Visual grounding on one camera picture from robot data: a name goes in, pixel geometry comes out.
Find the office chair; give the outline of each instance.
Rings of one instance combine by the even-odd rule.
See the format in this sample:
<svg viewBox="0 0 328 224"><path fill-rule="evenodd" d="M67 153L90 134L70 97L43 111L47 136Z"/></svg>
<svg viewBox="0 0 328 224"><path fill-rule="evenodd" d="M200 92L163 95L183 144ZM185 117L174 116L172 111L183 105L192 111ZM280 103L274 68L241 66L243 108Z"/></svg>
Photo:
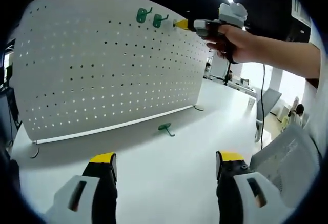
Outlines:
<svg viewBox="0 0 328 224"><path fill-rule="evenodd" d="M272 108L276 105L278 100L281 97L281 93L277 92L271 88L268 88L267 91L263 94L263 109L264 109L264 117L262 113L262 104L261 100L257 102L257 110L256 110L256 137L255 142L258 142L261 139L261 131L263 126L263 121L265 117L269 114Z"/></svg>
<svg viewBox="0 0 328 224"><path fill-rule="evenodd" d="M286 206L295 208L319 171L319 155L313 140L299 125L290 124L250 163L280 191Z"/></svg>

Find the hand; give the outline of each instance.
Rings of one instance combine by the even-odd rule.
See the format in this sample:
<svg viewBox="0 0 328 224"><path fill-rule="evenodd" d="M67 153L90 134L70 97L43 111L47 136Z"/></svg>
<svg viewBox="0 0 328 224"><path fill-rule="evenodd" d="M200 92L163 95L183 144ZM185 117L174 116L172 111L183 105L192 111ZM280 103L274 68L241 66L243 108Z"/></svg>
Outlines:
<svg viewBox="0 0 328 224"><path fill-rule="evenodd" d="M222 25L218 32L223 33L227 39L236 46L233 52L233 60L237 63L255 62L257 59L257 37L230 25ZM221 51L224 49L224 41L217 38L204 38L214 43L207 43L210 49L217 50L217 55L222 57Z"/></svg>

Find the green plastic hook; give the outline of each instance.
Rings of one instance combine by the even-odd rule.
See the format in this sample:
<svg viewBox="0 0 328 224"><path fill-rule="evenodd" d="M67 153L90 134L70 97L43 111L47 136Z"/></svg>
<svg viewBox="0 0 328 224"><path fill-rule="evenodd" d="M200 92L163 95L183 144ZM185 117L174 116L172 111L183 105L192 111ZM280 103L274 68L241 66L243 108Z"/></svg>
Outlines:
<svg viewBox="0 0 328 224"><path fill-rule="evenodd" d="M169 18L169 15L167 15L165 18L162 18L160 14L155 14L154 20L153 20L153 26L155 28L160 28L160 24L162 21L167 20Z"/></svg>
<svg viewBox="0 0 328 224"><path fill-rule="evenodd" d="M144 23L146 21L147 14L153 11L153 7L150 8L150 11L147 12L146 9L140 8L137 14L137 22Z"/></svg>
<svg viewBox="0 0 328 224"><path fill-rule="evenodd" d="M170 131L169 131L169 127L170 127L170 126L171 126L171 123L165 123L165 124L160 125L160 126L158 127L158 129L159 129L159 130L166 130L166 131L169 133L169 135L170 135L171 137L174 137L175 134L171 134Z"/></svg>

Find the white pegboard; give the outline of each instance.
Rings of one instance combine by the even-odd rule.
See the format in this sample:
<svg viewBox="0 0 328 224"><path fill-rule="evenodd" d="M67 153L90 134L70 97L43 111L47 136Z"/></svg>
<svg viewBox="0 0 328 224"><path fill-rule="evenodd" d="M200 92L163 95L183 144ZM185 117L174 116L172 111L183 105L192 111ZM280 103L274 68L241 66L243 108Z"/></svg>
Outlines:
<svg viewBox="0 0 328 224"><path fill-rule="evenodd" d="M149 10L145 23L139 8ZM152 25L155 13L169 19ZM208 56L183 17L149 0L35 0L17 31L13 83L31 140L197 103Z"/></svg>

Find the white table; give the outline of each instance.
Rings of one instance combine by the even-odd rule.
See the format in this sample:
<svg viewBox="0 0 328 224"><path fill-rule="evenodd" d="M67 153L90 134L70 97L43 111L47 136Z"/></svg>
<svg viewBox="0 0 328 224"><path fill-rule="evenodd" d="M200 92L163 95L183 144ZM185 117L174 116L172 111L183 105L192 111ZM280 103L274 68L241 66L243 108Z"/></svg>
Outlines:
<svg viewBox="0 0 328 224"><path fill-rule="evenodd" d="M40 145L29 159L31 141L24 126L12 157L20 165L22 192L38 212L90 158L117 153L117 223L219 223L216 197L217 150L238 152L250 162L254 149L256 105L249 96L204 80L199 105L167 116L103 133ZM170 137L158 131L171 122Z"/></svg>

